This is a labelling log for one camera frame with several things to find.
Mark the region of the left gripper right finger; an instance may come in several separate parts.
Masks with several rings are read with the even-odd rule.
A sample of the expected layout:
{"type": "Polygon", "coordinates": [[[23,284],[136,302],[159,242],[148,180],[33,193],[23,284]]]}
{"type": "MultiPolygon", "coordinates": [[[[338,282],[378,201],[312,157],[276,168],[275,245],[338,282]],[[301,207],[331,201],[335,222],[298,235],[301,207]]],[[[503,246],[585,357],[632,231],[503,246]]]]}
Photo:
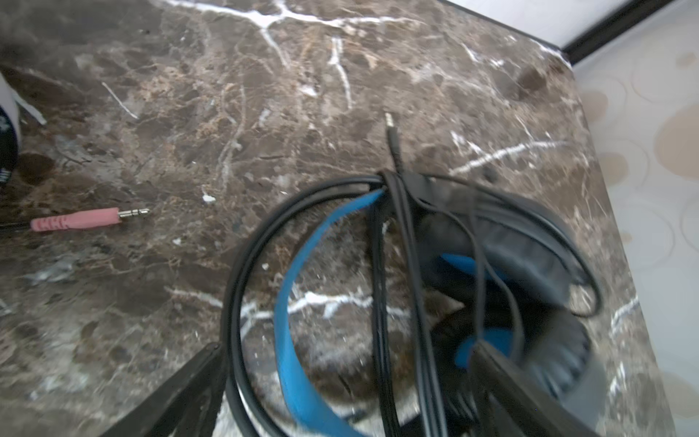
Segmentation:
{"type": "Polygon", "coordinates": [[[596,435],[484,340],[473,345],[469,379],[483,436],[500,434],[493,413],[495,404],[528,436],[596,435]]]}

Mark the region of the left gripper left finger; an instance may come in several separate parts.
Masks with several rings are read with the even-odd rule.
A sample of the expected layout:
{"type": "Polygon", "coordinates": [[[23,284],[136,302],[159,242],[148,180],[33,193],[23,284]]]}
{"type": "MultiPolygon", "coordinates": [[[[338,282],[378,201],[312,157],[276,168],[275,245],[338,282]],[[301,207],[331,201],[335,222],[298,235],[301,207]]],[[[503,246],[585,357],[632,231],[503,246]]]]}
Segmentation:
{"type": "Polygon", "coordinates": [[[211,436],[225,388],[222,345],[204,347],[105,436],[211,436]]]}

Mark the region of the black headphones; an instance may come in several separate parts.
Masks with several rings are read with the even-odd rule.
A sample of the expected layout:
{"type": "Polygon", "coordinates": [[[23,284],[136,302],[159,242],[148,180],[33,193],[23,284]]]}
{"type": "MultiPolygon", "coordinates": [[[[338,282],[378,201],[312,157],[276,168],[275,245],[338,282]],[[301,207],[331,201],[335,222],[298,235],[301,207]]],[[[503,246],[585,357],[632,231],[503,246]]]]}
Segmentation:
{"type": "Polygon", "coordinates": [[[294,422],[324,436],[355,436],[315,389],[291,340],[289,295],[324,234],[357,212],[368,220],[375,381],[389,436],[483,436],[469,379],[473,345],[495,347],[587,427],[603,409],[604,370],[584,315],[569,309],[574,285],[602,286],[564,225],[543,205],[438,175],[385,172],[327,180],[277,207],[246,241],[229,280],[221,321],[225,395],[246,436],[282,435],[258,399],[244,362],[243,296],[258,258],[289,221],[331,201],[338,207],[302,240],[273,311],[275,358],[294,422]],[[419,414],[401,424],[388,340],[383,224],[396,220],[411,292],[419,414]]]}

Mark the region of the white headphones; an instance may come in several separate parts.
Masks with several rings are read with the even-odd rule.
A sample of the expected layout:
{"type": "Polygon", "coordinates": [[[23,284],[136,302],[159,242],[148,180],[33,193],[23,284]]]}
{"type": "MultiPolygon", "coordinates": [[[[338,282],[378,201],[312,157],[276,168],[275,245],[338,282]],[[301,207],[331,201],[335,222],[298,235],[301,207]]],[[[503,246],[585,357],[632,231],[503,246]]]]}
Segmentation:
{"type": "Polygon", "coordinates": [[[34,118],[41,126],[47,123],[43,114],[26,102],[1,76],[1,187],[11,179],[19,160],[22,145],[20,127],[21,110],[34,118]]]}

